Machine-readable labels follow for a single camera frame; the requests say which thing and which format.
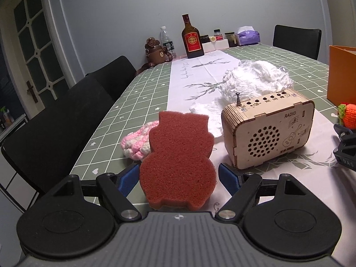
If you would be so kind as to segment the pink white crochet item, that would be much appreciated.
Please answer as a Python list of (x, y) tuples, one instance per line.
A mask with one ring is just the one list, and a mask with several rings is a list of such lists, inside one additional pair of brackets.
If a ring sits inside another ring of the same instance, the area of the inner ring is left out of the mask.
[(129, 133), (121, 141), (123, 154), (135, 161), (143, 161), (151, 152), (149, 133), (150, 130), (159, 125), (159, 121), (144, 124), (139, 130)]

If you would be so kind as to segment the red owl sponge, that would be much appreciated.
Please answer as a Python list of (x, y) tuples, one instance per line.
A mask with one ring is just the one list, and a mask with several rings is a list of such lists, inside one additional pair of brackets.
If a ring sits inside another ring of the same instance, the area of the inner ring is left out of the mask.
[(150, 154), (140, 166), (139, 182), (151, 208), (199, 210), (213, 193), (217, 175), (210, 155), (214, 136), (208, 116), (176, 111), (159, 113), (149, 132)]

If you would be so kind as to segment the orange crochet ball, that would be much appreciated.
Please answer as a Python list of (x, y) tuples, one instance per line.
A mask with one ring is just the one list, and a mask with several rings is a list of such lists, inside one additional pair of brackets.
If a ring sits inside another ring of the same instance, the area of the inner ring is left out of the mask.
[(339, 124), (348, 128), (356, 129), (356, 105), (340, 104), (338, 106)]

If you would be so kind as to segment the wooden radio box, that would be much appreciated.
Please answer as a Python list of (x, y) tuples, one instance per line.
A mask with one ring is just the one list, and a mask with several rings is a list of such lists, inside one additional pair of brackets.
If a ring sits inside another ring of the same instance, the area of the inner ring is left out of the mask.
[(243, 170), (303, 147), (315, 104), (294, 89), (231, 103), (221, 112), (227, 153)]

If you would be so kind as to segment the orange storage box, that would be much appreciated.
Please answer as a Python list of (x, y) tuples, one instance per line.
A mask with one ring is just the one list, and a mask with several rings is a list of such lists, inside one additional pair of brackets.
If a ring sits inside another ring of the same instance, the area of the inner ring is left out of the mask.
[(330, 45), (327, 98), (335, 105), (355, 104), (355, 48)]

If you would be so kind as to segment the black chair far left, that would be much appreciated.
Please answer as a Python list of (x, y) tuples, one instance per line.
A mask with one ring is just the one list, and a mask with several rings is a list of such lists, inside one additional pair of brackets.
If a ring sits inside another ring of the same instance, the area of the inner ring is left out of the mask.
[(120, 56), (106, 66), (86, 74), (95, 78), (113, 101), (117, 101), (136, 76), (136, 70), (125, 56)]

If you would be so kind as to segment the black chair far end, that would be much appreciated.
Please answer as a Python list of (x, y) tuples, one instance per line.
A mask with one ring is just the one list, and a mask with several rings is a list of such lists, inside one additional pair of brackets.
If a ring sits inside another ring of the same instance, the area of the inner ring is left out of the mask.
[(320, 29), (276, 25), (273, 46), (317, 60), (321, 38)]

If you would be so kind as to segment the white glass panel door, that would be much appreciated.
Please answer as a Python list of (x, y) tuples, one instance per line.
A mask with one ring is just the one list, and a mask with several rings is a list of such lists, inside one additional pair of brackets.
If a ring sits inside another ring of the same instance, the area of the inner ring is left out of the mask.
[(1, 47), (28, 117), (84, 77), (66, 24), (61, 0), (1, 0)]

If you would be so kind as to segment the brown bear plush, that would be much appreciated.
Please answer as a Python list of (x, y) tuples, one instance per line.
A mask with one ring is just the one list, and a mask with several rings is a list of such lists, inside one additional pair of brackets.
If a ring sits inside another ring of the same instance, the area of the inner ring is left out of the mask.
[(145, 49), (147, 62), (136, 71), (135, 76), (138, 76), (146, 69), (173, 60), (173, 56), (169, 53), (168, 49), (161, 46), (160, 41), (156, 40), (154, 37), (147, 39)]

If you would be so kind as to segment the white small box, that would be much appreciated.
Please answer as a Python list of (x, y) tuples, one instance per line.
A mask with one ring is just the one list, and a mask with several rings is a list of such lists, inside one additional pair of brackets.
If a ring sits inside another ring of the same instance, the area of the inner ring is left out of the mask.
[(209, 53), (216, 50), (228, 49), (229, 43), (227, 39), (217, 40), (214, 42), (203, 43), (203, 50), (205, 53)]

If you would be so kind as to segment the dark glass jar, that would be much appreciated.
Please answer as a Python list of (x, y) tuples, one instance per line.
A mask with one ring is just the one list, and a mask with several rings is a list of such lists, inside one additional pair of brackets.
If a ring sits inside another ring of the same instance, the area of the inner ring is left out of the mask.
[(238, 39), (234, 32), (226, 32), (225, 38), (227, 39), (230, 48), (238, 46)]

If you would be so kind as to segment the purple tissue pack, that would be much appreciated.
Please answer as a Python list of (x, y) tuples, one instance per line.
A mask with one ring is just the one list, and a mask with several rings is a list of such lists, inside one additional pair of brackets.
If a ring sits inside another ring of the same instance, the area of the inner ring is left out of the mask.
[(238, 28), (237, 33), (238, 45), (254, 45), (261, 42), (259, 32), (256, 31), (252, 26), (242, 26)]

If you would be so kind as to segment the clear water bottle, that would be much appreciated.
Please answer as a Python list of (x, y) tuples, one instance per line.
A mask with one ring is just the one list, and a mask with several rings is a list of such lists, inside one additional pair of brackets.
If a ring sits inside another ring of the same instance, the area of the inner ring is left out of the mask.
[(174, 48), (174, 43), (170, 39), (168, 32), (166, 30), (166, 26), (161, 26), (160, 28), (160, 41), (163, 46), (169, 51), (173, 58), (176, 58), (176, 52)]

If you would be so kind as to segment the black lidded jar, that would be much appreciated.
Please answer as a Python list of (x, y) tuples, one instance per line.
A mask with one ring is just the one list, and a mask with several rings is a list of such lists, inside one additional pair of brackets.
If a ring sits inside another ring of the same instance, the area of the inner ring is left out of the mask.
[(202, 44), (209, 43), (210, 42), (210, 37), (208, 35), (202, 35), (202, 36), (200, 36), (200, 42)]

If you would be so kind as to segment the red label small bottle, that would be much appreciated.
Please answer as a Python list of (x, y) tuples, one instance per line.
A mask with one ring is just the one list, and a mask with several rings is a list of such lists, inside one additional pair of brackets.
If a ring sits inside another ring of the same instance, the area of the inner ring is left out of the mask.
[(220, 29), (214, 29), (214, 37), (216, 40), (223, 40), (223, 35), (221, 34)]

